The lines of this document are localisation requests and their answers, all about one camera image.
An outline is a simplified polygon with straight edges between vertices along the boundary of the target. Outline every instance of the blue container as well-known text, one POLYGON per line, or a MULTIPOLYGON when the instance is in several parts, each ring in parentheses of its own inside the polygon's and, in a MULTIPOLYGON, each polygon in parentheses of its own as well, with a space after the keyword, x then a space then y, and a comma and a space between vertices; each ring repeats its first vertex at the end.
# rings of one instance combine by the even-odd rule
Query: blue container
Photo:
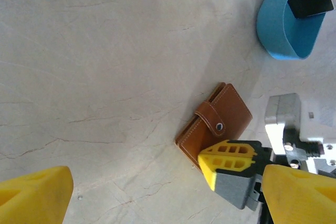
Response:
POLYGON ((295 18, 287 2, 264 0, 257 17, 258 37, 275 59, 306 59, 313 50, 325 13, 295 18))

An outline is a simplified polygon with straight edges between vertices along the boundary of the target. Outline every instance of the white marble floor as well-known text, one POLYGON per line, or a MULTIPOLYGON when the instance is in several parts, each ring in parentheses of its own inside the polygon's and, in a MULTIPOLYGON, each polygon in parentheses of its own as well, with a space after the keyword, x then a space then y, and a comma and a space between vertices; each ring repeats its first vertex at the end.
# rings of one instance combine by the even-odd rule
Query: white marble floor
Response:
POLYGON ((173 139, 219 81, 254 116, 242 138, 268 145, 268 97, 289 92, 335 129, 336 12, 307 60, 280 62, 256 37, 261 1, 0 0, 1 180, 69 166, 64 223, 256 223, 173 139))

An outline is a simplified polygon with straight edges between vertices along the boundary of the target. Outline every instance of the screw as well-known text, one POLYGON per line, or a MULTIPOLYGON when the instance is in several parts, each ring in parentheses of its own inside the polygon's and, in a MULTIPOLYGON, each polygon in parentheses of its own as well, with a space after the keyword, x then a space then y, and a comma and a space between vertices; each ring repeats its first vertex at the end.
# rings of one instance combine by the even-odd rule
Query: screw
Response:
POLYGON ((296 159, 294 159, 290 162, 290 167, 292 167, 293 169, 298 169, 299 166, 300 166, 299 161, 297 161, 296 159))
POLYGON ((293 150, 293 146, 291 143, 284 144, 284 148, 285 150, 290 151, 290 152, 293 150))

